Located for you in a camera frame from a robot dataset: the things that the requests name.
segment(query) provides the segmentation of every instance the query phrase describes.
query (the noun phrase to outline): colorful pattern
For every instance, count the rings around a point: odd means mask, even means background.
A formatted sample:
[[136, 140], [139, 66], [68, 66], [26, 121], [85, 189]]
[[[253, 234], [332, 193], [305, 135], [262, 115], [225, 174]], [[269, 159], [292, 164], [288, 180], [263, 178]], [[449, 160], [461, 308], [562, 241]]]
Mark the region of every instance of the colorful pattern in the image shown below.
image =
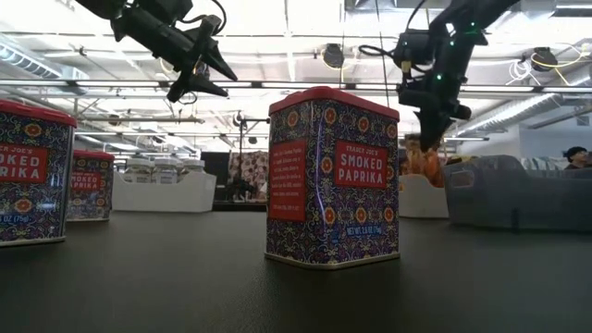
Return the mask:
[[[269, 168], [269, 153], [268, 152], [250, 152], [242, 153], [242, 179], [246, 180], [257, 189], [261, 198], [265, 199], [265, 193], [261, 189], [267, 183], [267, 169]], [[228, 183], [239, 173], [239, 153], [232, 153], [230, 155], [230, 163], [228, 165]]]
[[64, 236], [73, 128], [0, 111], [0, 145], [48, 149], [44, 183], [0, 182], [0, 245]]
[[[397, 121], [331, 100], [271, 116], [273, 146], [305, 139], [305, 222], [267, 219], [268, 253], [306, 264], [339, 264], [399, 250]], [[387, 188], [338, 187], [337, 141], [388, 149]]]
[[113, 194], [113, 162], [104, 159], [74, 156], [72, 174], [100, 175], [95, 191], [70, 190], [67, 220], [108, 220]]

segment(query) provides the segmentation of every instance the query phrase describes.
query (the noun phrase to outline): black table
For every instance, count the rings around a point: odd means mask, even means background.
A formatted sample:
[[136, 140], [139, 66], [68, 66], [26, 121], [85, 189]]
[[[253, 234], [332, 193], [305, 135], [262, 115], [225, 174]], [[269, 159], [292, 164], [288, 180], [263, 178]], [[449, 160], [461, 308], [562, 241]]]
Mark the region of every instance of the black table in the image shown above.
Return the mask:
[[0, 330], [588, 332], [592, 236], [401, 221], [401, 259], [267, 261], [265, 214], [113, 214], [0, 249]]

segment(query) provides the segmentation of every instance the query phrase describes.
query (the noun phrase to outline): paprika tin lid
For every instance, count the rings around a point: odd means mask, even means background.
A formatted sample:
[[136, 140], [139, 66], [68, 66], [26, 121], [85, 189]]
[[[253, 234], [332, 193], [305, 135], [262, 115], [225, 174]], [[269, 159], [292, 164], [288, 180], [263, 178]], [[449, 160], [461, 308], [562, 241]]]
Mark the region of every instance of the paprika tin lid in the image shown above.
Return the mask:
[[42, 107], [22, 105], [20, 103], [7, 100], [0, 100], [0, 112], [66, 124], [73, 128], [78, 126], [76, 119], [64, 112]]
[[284, 110], [298, 103], [318, 99], [329, 99], [347, 105], [357, 106], [385, 117], [394, 118], [397, 121], [399, 121], [400, 119], [399, 112], [397, 110], [391, 109], [389, 107], [374, 102], [370, 102], [368, 100], [365, 100], [364, 98], [352, 95], [347, 92], [343, 92], [339, 89], [324, 86], [314, 87], [311, 89], [307, 89], [303, 92], [295, 92], [289, 94], [283, 100], [275, 102], [269, 106], [269, 116], [271, 116], [274, 112]]
[[103, 159], [107, 161], [115, 161], [115, 156], [108, 153], [103, 152], [89, 152], [89, 151], [82, 151], [82, 150], [75, 150], [74, 157], [86, 157], [86, 158], [95, 158], [95, 159]]

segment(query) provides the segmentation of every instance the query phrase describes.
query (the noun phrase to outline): gray fabric bin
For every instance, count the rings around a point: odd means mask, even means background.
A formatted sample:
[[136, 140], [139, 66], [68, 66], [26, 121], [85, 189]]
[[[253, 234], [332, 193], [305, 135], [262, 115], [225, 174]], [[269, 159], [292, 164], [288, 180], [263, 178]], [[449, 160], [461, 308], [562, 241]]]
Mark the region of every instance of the gray fabric bin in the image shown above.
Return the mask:
[[445, 166], [444, 175], [453, 224], [592, 230], [592, 170], [524, 170], [498, 155]]

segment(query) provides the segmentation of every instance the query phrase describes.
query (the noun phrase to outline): black robotic arm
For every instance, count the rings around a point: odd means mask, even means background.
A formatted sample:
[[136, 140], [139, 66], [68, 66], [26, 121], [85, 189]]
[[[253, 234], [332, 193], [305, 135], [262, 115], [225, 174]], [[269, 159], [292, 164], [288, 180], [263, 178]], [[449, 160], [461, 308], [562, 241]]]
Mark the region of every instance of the black robotic arm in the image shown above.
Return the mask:
[[166, 96], [171, 102], [177, 102], [189, 92], [228, 96], [205, 73], [197, 70], [199, 67], [208, 66], [231, 80], [238, 79], [212, 38], [225, 22], [214, 15], [201, 15], [192, 20], [200, 20], [200, 27], [188, 31], [175, 28], [175, 23], [193, 7], [192, 0], [135, 0], [131, 4], [126, 0], [76, 1], [101, 19], [109, 19], [118, 42], [129, 36], [180, 72]]
[[[408, 28], [392, 52], [381, 53], [392, 57], [402, 71], [403, 80], [397, 89], [399, 103], [420, 108], [415, 114], [421, 125], [423, 151], [440, 141], [453, 118], [471, 116], [471, 109], [461, 105], [458, 96], [461, 85], [467, 82], [464, 75], [473, 49], [475, 45], [487, 45], [484, 30], [519, 1], [452, 0], [428, 30]], [[365, 48], [368, 46], [361, 46], [360, 51]], [[413, 77], [412, 69], [423, 75]]]

